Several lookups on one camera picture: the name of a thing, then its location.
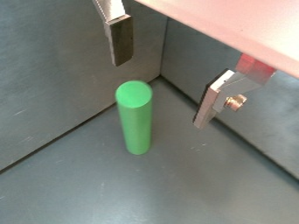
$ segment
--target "white panel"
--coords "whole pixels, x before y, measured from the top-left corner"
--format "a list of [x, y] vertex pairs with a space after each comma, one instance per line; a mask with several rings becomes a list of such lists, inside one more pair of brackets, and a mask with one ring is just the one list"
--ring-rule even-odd
[[136, 1], [299, 77], [299, 1]]

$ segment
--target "bolt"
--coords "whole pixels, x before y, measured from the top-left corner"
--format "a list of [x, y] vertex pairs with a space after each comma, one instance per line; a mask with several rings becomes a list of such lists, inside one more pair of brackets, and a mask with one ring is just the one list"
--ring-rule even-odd
[[244, 105], [247, 100], [247, 97], [243, 94], [231, 96], [227, 98], [227, 101], [224, 103], [224, 107], [229, 107], [233, 111], [237, 111], [241, 106]]

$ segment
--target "metal plate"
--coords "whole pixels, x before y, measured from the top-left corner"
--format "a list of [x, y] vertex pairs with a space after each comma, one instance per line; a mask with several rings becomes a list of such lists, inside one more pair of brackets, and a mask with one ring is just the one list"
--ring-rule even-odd
[[[163, 76], [196, 102], [207, 83], [224, 68], [233, 69], [237, 60], [235, 49], [169, 22]], [[245, 94], [243, 109], [237, 113], [223, 111], [219, 119], [299, 178], [297, 92], [299, 80], [277, 72], [264, 87]]]
[[124, 81], [159, 75], [165, 16], [124, 4], [135, 57], [115, 67], [90, 1], [0, 0], [0, 170], [106, 108]]

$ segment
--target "gray floor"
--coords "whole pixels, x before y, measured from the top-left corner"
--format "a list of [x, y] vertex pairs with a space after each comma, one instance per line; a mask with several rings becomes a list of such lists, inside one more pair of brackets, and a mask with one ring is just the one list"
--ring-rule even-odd
[[0, 223], [297, 223], [297, 182], [152, 84], [149, 152], [127, 153], [110, 108], [0, 175]]

